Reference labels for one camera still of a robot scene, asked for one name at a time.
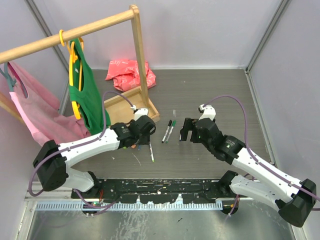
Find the dark green pen cap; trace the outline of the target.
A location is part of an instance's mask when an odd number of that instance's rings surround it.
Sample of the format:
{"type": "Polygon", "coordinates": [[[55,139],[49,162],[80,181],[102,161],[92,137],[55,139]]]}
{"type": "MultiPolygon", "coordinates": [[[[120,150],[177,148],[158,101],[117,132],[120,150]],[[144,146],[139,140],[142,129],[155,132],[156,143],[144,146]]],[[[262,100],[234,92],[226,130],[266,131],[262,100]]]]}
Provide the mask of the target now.
{"type": "Polygon", "coordinates": [[[175,125],[176,125],[176,120],[174,120],[174,121],[172,122],[171,127],[174,128],[175,125]]]}

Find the long white green pen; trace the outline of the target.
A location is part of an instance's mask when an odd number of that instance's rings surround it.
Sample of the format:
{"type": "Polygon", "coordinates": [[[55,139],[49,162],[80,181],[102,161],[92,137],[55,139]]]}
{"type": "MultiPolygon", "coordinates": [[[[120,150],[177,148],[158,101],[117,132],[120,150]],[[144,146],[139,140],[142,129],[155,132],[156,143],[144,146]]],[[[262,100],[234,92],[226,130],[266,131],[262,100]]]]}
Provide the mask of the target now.
{"type": "Polygon", "coordinates": [[[165,143],[166,143],[166,144],[169,142],[169,139],[170,139],[170,136],[171,136],[171,134],[172,134],[173,129],[174,129],[174,126],[171,126],[171,128],[170,128],[170,130],[169,130],[169,133],[168,133],[168,135],[167,135],[167,138],[166,138],[166,140],[165,140],[165,143]]]}

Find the white pen black tip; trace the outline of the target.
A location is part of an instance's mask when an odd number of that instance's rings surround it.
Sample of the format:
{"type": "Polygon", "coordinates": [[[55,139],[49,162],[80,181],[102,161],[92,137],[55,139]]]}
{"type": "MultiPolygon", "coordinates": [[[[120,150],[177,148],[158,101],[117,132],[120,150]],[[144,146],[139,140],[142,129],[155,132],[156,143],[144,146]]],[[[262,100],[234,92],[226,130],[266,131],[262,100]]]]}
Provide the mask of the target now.
{"type": "Polygon", "coordinates": [[[167,135],[168,135],[168,133],[169,133],[169,130],[170,130],[170,126],[168,125],[167,128],[166,128],[166,131],[165,131],[165,133],[164,133],[164,136],[163,136],[163,138],[162,138],[162,140],[161,140],[161,143],[164,143],[164,142],[165,142],[166,137],[167,137],[167,135]]]}

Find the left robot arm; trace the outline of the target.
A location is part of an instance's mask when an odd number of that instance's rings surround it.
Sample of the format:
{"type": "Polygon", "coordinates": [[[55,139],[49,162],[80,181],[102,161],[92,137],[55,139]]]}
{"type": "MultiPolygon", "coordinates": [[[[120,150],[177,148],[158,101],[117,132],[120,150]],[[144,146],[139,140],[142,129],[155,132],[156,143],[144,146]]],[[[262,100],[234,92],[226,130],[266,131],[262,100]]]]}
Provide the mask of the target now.
{"type": "Polygon", "coordinates": [[[155,122],[142,115],[129,124],[118,122],[104,132],[77,141],[60,144],[47,141],[33,161],[42,190],[51,192],[66,187],[77,190],[85,198],[97,197],[102,185],[95,174],[76,170],[73,166],[104,152],[148,144],[155,131],[155,122]]]}

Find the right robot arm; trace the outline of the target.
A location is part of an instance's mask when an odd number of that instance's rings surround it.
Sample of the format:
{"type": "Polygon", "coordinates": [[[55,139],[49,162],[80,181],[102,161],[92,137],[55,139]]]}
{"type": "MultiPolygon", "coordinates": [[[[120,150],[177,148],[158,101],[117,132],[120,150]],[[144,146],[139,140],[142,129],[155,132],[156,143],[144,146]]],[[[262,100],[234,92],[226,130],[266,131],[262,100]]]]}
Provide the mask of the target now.
{"type": "Polygon", "coordinates": [[[227,171],[219,181],[219,191],[225,197],[243,195],[270,206],[289,224],[301,228],[316,204],[317,186],[310,180],[300,180],[274,167],[246,144],[232,135],[223,134],[210,118],[185,118],[180,140],[191,133],[192,143],[201,143],[216,159],[241,169],[257,181],[227,171]]]}

